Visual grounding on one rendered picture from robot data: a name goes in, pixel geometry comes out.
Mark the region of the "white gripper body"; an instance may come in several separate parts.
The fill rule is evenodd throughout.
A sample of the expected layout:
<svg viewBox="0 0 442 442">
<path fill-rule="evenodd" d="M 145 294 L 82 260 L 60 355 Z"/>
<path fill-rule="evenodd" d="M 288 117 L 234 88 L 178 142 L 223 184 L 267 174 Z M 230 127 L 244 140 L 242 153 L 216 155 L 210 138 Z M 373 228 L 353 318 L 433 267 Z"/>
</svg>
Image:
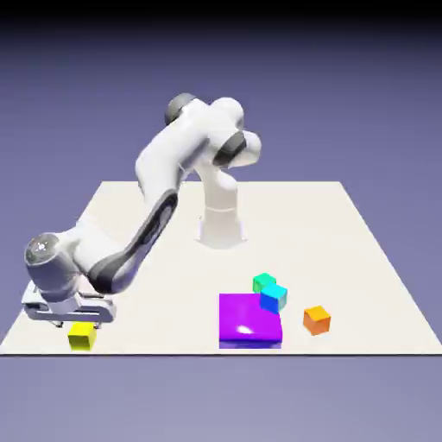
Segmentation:
<svg viewBox="0 0 442 442">
<path fill-rule="evenodd" d="M 80 294 L 61 302 L 48 302 L 39 292 L 24 294 L 22 306 L 32 320 L 55 322 L 110 323 L 117 314 L 111 300 L 105 298 L 85 298 Z"/>
</svg>

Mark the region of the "small cyan cube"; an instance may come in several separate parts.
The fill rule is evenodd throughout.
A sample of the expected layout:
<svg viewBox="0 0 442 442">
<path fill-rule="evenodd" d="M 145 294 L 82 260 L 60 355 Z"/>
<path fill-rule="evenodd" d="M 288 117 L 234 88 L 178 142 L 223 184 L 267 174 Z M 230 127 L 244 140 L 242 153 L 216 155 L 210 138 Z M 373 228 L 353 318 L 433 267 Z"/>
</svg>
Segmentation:
<svg viewBox="0 0 442 442">
<path fill-rule="evenodd" d="M 279 314 L 287 304 L 286 287 L 276 283 L 265 286 L 260 292 L 260 307 L 274 314 Z"/>
</svg>

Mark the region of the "small orange cube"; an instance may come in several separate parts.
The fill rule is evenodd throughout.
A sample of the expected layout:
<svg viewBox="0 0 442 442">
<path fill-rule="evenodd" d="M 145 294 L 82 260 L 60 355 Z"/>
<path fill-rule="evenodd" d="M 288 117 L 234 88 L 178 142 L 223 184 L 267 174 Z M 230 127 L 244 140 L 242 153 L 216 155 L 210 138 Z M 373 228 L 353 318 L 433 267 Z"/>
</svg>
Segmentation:
<svg viewBox="0 0 442 442">
<path fill-rule="evenodd" d="M 312 336 L 317 336 L 330 330 L 331 318 L 322 306 L 313 306 L 304 310 L 303 326 Z"/>
</svg>

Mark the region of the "small yellow cube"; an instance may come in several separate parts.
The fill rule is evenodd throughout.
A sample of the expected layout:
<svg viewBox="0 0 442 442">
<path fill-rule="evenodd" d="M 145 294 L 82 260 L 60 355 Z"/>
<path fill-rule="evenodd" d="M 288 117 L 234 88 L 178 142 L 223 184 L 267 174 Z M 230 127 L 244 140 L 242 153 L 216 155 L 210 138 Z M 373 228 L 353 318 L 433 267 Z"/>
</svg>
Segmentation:
<svg viewBox="0 0 442 442">
<path fill-rule="evenodd" d="M 97 337 L 97 329 L 94 323 L 75 322 L 67 336 L 72 350 L 91 350 Z"/>
</svg>

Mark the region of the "small green cube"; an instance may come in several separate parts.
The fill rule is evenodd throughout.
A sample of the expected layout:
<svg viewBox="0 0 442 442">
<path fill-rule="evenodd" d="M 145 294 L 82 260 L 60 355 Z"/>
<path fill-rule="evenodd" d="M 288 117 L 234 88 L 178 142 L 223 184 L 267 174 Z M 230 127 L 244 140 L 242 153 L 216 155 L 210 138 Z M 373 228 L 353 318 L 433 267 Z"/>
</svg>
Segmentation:
<svg viewBox="0 0 442 442">
<path fill-rule="evenodd" d="M 259 294 L 266 286 L 276 283 L 276 279 L 268 273 L 260 273 L 253 277 L 252 290 Z"/>
</svg>

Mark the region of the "large purple box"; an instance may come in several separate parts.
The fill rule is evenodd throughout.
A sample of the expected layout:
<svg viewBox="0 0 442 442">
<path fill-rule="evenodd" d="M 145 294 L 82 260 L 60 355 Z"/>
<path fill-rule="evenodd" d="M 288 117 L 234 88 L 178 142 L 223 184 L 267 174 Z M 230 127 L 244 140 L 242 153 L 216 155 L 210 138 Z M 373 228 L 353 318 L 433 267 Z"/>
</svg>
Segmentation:
<svg viewBox="0 0 442 442">
<path fill-rule="evenodd" d="M 282 339 L 280 314 L 263 309 L 259 294 L 218 296 L 220 349 L 274 349 Z"/>
</svg>

